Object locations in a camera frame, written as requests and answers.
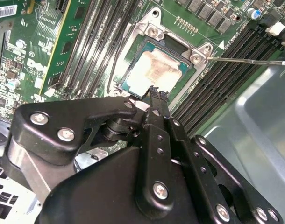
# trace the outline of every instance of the capacitor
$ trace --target capacitor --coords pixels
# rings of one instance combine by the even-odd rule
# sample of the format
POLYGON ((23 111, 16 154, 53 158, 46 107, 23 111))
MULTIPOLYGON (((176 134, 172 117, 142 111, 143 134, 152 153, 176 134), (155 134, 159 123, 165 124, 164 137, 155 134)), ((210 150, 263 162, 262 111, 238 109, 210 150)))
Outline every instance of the capacitor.
POLYGON ((248 9, 246 14, 252 20, 257 20, 261 16, 261 12, 259 10, 254 9, 254 8, 248 9))
POLYGON ((5 85, 10 90, 15 90, 17 87, 20 86, 20 81, 18 79, 11 79, 8 81, 8 83, 5 85))

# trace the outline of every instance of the gray metal panel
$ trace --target gray metal panel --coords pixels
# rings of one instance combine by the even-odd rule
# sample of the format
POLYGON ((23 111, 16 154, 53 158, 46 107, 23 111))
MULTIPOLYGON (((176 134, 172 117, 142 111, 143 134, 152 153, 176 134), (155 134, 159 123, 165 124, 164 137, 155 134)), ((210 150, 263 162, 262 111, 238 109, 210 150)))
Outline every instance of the gray metal panel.
POLYGON ((285 221, 284 69, 269 67, 203 135, 285 221))

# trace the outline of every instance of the white label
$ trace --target white label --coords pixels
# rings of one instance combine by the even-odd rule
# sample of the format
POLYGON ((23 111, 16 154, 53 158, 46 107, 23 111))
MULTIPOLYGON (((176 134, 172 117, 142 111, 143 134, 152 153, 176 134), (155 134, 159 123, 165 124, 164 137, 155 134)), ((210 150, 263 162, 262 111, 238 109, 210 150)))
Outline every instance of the white label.
POLYGON ((35 88, 40 89, 42 85, 43 85, 43 80, 41 78, 36 78, 35 88))
POLYGON ((17 5, 0 7, 0 18, 16 15, 17 5))

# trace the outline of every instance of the mounting screw hole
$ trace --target mounting screw hole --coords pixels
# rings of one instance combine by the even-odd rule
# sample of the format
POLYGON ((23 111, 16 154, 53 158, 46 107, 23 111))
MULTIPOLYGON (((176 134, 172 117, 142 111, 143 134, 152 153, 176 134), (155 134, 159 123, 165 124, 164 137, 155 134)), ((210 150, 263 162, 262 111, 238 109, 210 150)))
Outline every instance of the mounting screw hole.
POLYGON ((204 167, 201 167, 200 170, 205 174, 207 170, 204 167))
POLYGON ((162 150, 161 148, 158 148, 158 149, 157 149, 157 153, 158 153, 159 155, 163 155, 163 150, 162 150))
POLYGON ((153 17, 157 18, 159 16, 159 12, 157 10, 153 11, 153 17))
POLYGON ((140 135, 140 133, 141 133, 141 132, 140 132, 139 130, 134 131, 134 132, 133 132, 133 137, 136 138, 138 135, 140 135))
POLYGON ((163 141, 163 137, 162 137, 161 135, 158 135, 158 136, 157 136, 157 139, 158 139, 159 141, 163 141))
POLYGON ((132 104, 129 103, 129 102, 125 102, 124 105, 125 105, 126 107, 130 108, 130 109, 133 108, 132 104))

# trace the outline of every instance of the green circuit board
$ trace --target green circuit board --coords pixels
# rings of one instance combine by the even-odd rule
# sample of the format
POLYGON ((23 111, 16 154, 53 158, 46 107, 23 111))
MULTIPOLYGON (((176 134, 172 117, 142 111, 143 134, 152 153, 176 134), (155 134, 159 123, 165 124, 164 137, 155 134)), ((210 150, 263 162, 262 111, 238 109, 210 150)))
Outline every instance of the green circuit board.
MULTIPOLYGON (((193 12, 193 9, 190 8, 191 0, 140 0, 129 22, 135 24, 151 9, 157 7, 162 12, 161 25, 166 29, 196 47, 204 43, 212 44, 212 55, 220 56, 248 24, 250 19, 246 15, 247 10, 258 0, 225 0, 223 1, 224 5, 219 10, 217 10, 218 1, 211 3, 206 3, 204 0, 200 1, 204 7, 211 9, 210 17, 213 15, 212 13, 218 12, 223 18, 222 21, 227 21, 228 28, 221 27, 220 24, 214 27, 214 22, 209 22, 210 17, 206 10, 202 12, 199 10, 198 13, 193 12), (227 15, 229 10, 232 10, 230 16, 227 15)), ((56 83, 59 74, 65 69, 73 52, 77 35, 81 29, 85 29, 82 23, 86 22, 85 15, 92 2, 70 0, 66 2, 65 12, 61 12, 56 10, 57 1, 37 0, 34 3, 32 13, 23 14, 14 19, 13 27, 4 35, 2 58, 0 58, 0 117, 10 120, 15 108, 21 104, 67 99, 65 92, 67 86, 65 84, 54 88, 52 91, 49 90, 56 83)), ((94 1, 91 11, 105 7, 103 6, 104 2, 94 1)), ((109 12, 110 9, 114 10, 114 7, 116 9, 119 7, 118 1, 108 2, 109 12)), ((281 7, 276 7, 272 1, 264 0, 261 8, 257 9, 262 10, 263 14, 274 9, 285 19, 285 2, 281 7)), ((129 52, 123 59, 125 68, 131 64, 138 49, 142 48, 145 38, 146 36, 139 35, 134 40, 129 52)), ((96 88, 93 89, 90 96, 105 96, 106 81, 111 71, 113 56, 114 54, 107 60, 109 62, 102 70, 102 76, 99 77, 96 88)), ((75 53, 75 58, 77 57, 81 57, 79 53, 75 53)), ((208 63, 206 69, 213 64, 213 62, 208 63)), ((92 72, 89 70, 89 65, 89 61, 86 60, 81 68, 80 75, 77 77, 80 82, 85 73, 89 71, 90 76, 85 85, 89 85, 97 79, 96 70, 102 66, 102 62, 96 62, 92 72)), ((195 69, 191 67, 178 80, 170 92, 170 100, 175 98, 194 73, 195 69)), ((121 82, 123 75, 124 72, 117 72, 114 81, 116 83, 121 82)), ((71 78, 71 74, 69 74, 64 82, 71 78)), ((197 80, 191 85, 191 89, 196 84, 197 80)), ((76 91, 72 92, 69 98, 75 97, 76 93, 76 91)))

